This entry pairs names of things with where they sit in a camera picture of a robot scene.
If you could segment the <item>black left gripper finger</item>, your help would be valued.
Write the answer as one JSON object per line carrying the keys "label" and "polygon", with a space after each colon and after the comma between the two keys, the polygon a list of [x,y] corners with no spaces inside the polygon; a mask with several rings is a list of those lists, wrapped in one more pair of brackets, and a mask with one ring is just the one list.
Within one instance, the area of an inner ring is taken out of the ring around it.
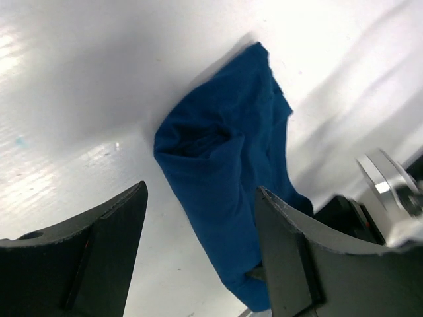
{"label": "black left gripper finger", "polygon": [[2,316],[122,316],[148,191],[135,184],[65,221],[1,241]]}

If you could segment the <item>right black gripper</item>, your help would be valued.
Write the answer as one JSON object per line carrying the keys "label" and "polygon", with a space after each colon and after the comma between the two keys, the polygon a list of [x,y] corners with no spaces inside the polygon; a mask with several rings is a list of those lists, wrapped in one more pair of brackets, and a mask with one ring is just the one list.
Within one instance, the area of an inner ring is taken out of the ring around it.
{"label": "right black gripper", "polygon": [[380,245],[364,204],[335,195],[315,220],[261,187],[255,211],[274,316],[422,315],[422,245]]}

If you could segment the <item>blue Mickey Mouse t-shirt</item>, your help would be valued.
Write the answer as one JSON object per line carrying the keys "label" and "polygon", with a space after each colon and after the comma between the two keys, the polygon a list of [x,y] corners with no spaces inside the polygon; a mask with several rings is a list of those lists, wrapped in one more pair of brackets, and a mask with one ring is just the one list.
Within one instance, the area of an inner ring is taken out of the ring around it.
{"label": "blue Mickey Mouse t-shirt", "polygon": [[260,43],[245,48],[186,95],[155,134],[154,157],[221,282],[254,312],[270,308],[266,284],[249,276],[261,261],[255,192],[269,189],[313,214],[286,166],[291,108]]}

